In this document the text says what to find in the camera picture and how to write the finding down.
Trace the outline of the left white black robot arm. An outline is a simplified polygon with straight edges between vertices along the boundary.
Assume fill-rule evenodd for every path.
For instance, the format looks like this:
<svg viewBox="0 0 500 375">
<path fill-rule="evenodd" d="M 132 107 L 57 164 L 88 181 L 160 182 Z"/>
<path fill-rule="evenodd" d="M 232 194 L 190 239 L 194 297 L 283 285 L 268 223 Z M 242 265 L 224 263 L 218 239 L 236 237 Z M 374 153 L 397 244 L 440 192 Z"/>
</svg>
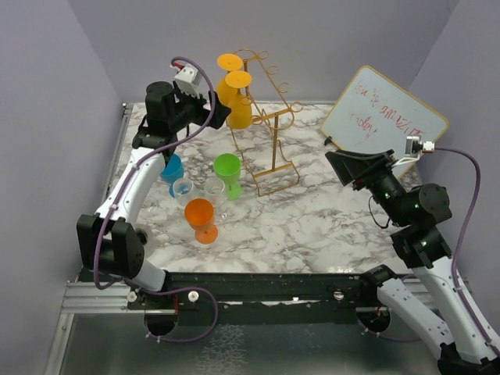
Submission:
<svg viewBox="0 0 500 375">
<path fill-rule="evenodd" d="M 101 276 L 126 280 L 145 289 L 145 298 L 161 309 L 170 304 L 173 290 L 169 274 L 145 258 L 135 223 L 153 183 L 172 159 L 177 146 L 197 136 L 178 139 L 191 124 L 199 130 L 218 129 L 230 114 L 214 89 L 204 97 L 196 84 L 153 82 L 146 88 L 146 114 L 132 142 L 130 159 L 118 183 L 94 214 L 77 221 L 77 239 L 84 268 L 93 273 L 95 286 L 103 289 Z"/>
</svg>

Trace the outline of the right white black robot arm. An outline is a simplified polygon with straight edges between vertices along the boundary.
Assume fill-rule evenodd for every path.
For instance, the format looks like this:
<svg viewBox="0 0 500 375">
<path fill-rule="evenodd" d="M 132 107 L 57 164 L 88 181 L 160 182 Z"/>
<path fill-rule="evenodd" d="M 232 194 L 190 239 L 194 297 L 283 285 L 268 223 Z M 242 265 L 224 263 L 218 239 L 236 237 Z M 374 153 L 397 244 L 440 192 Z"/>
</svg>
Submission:
<svg viewBox="0 0 500 375">
<path fill-rule="evenodd" d="M 397 256 L 427 289 L 437 312 L 413 296 L 389 267 L 362 276 L 359 297 L 382 303 L 398 315 L 430 349 L 442 374 L 497 374 L 499 336 L 491 328 L 463 279 L 437 225 L 451 218 L 445 187 L 424 184 L 406 190 L 393 174 L 393 151 L 362 154 L 338 150 L 326 158 L 343 185 L 367 189 L 398 227 L 391 235 Z"/>
</svg>

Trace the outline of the yellow plastic wine glass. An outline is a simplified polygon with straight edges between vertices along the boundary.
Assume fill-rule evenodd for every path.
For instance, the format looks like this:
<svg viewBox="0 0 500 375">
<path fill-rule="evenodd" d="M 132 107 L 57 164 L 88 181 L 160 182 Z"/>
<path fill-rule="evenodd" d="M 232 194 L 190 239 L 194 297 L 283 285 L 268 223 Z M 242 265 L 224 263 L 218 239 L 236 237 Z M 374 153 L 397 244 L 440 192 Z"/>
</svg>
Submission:
<svg viewBox="0 0 500 375">
<path fill-rule="evenodd" d="M 229 86 L 225 79 L 229 73 L 240 70 L 243 67 L 243 60 L 238 55 L 225 53 L 217 58 L 217 64 L 219 68 L 225 71 L 225 74 L 216 86 L 216 93 L 220 103 L 229 107 L 230 101 L 236 95 L 237 89 Z"/>
</svg>

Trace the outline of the green plastic wine glass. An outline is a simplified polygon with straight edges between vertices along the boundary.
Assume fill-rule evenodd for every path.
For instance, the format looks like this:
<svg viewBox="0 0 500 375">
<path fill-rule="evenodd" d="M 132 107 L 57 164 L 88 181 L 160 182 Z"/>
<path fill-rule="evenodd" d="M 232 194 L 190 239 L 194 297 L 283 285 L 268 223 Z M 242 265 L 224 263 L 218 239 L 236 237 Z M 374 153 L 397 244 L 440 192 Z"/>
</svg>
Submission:
<svg viewBox="0 0 500 375">
<path fill-rule="evenodd" d="M 213 162 L 213 168 L 218 176 L 226 185 L 227 199 L 235 200 L 241 196 L 242 189 L 239 184 L 241 176 L 241 161 L 231 153 L 224 153 L 216 157 Z"/>
</svg>

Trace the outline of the clear wine glass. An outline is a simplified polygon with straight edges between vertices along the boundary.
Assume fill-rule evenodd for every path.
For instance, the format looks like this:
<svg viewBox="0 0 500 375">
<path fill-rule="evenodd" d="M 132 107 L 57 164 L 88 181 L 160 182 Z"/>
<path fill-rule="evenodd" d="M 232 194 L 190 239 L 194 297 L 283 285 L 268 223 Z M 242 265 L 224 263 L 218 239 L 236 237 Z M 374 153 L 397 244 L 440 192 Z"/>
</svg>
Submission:
<svg viewBox="0 0 500 375">
<path fill-rule="evenodd" d="M 221 222 L 227 220 L 229 209 L 225 183 L 218 177 L 210 177 L 204 183 L 203 193 L 204 198 L 212 203 L 217 219 Z"/>
</svg>

